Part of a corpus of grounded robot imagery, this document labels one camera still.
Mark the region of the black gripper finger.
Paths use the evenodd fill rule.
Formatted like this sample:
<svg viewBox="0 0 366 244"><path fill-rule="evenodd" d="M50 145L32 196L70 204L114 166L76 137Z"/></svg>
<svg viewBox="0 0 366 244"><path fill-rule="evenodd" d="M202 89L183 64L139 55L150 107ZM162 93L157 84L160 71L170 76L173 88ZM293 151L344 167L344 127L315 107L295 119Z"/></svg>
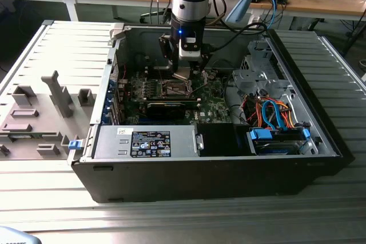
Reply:
<svg viewBox="0 0 366 244"><path fill-rule="evenodd" d="M158 39L162 55L168 60L171 72L177 72L177 45L169 34L163 34Z"/></svg>
<svg viewBox="0 0 366 244"><path fill-rule="evenodd" d="M213 55L213 46L203 43L200 48L200 57L198 58L198 71L202 72Z"/></svg>

